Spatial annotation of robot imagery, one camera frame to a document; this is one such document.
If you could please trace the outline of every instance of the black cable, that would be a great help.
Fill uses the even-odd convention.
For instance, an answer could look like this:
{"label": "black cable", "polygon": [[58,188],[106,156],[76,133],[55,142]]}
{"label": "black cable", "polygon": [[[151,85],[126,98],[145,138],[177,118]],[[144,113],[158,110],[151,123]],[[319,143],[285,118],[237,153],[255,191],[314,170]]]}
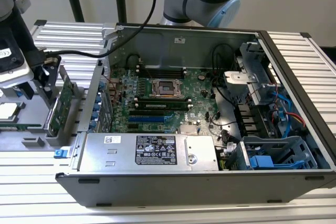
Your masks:
{"label": "black cable", "polygon": [[129,54],[126,57],[126,62],[125,62],[125,68],[128,68],[128,60],[132,57],[132,56],[137,56],[138,59],[140,59],[140,55],[138,54]]}
{"label": "black cable", "polygon": [[220,95],[221,95],[227,102],[231,103],[231,105],[232,105],[233,107],[235,107],[236,105],[235,105],[230,99],[226,98],[226,96],[225,96],[225,95],[221,92],[221,90],[219,89],[219,87],[218,87],[218,79],[223,79],[223,80],[224,80],[224,78],[222,78],[222,77],[216,77],[216,89],[217,89],[218,93],[220,93]]}
{"label": "black cable", "polygon": [[83,56],[87,56],[87,57],[91,57],[91,58],[103,58],[109,54],[111,54],[112,52],[116,51],[117,49],[121,48],[122,46],[124,46],[127,42],[129,42],[131,39],[133,39],[139,32],[142,31],[142,29],[147,25],[148,21],[151,19],[154,9],[155,9],[155,5],[156,5],[156,0],[153,0],[153,4],[151,7],[151,10],[148,14],[147,19],[145,20],[145,22],[139,27],[139,29],[137,31],[135,31],[132,35],[130,35],[128,38],[126,38],[124,41],[122,41],[121,43],[119,43],[118,45],[116,45],[115,47],[111,48],[110,50],[108,50],[107,52],[101,54],[101,55],[93,55],[93,54],[89,54],[87,52],[81,52],[81,51],[76,51],[76,50],[61,50],[61,51],[53,51],[53,52],[47,52],[47,56],[48,55],[83,55]]}
{"label": "black cable", "polygon": [[274,124],[272,124],[272,113],[275,112],[275,111],[278,111],[278,110],[277,110],[277,109],[269,110],[269,111],[267,112],[266,120],[267,120],[269,126],[271,127],[271,129],[274,131],[274,135],[275,135],[275,137],[276,137],[276,138],[279,138],[277,129],[275,128]]}
{"label": "black cable", "polygon": [[232,54],[233,54],[233,65],[235,64],[235,61],[236,61],[236,54],[235,54],[235,51],[234,51],[234,49],[232,48],[232,46],[230,46],[229,44],[227,44],[227,43],[219,43],[219,44],[217,44],[213,49],[212,49],[212,52],[211,52],[211,56],[212,56],[212,71],[213,72],[215,72],[215,64],[214,64],[214,58],[215,58],[215,51],[216,51],[216,49],[218,48],[218,47],[220,47],[220,46],[227,46],[228,48],[230,48],[231,49],[231,51],[232,51]]}
{"label": "black cable", "polygon": [[217,123],[214,123],[214,117],[215,117],[215,115],[216,114],[218,114],[219,113],[219,111],[217,111],[211,118],[210,118],[210,123],[212,123],[212,124],[214,124],[214,125],[216,125],[216,126],[227,126],[227,125],[229,125],[229,124],[233,124],[233,123],[237,123],[237,121],[234,121],[234,122],[229,122],[229,123],[225,123],[225,124],[217,124]]}

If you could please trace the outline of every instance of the motherboard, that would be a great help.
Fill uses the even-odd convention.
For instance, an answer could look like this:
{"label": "motherboard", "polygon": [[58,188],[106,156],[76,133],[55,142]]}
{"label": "motherboard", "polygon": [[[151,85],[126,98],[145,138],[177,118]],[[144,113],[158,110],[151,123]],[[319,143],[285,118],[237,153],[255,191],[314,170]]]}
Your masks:
{"label": "motherboard", "polygon": [[111,132],[216,135],[217,104],[207,69],[111,71]]}

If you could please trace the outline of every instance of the blue latch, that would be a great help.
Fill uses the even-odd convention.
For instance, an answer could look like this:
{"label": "blue latch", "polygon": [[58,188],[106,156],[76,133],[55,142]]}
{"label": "blue latch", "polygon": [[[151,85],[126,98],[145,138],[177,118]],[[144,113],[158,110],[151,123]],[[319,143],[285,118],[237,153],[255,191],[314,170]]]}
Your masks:
{"label": "blue latch", "polygon": [[67,150],[58,149],[54,152],[54,158],[67,158],[67,154]]}

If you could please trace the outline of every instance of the cpu socket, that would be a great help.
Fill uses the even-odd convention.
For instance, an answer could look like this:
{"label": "cpu socket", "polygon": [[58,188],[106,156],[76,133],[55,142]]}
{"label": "cpu socket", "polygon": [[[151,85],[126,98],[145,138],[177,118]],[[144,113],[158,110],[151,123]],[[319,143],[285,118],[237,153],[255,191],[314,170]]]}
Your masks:
{"label": "cpu socket", "polygon": [[152,97],[180,98],[181,86],[179,80],[153,80]]}

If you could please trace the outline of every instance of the warning label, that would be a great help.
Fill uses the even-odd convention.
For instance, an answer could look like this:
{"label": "warning label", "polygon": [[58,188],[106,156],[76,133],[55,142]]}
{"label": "warning label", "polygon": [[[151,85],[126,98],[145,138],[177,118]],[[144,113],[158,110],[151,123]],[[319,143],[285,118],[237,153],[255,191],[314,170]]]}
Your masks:
{"label": "warning label", "polygon": [[177,165],[175,136],[137,136],[138,165]]}

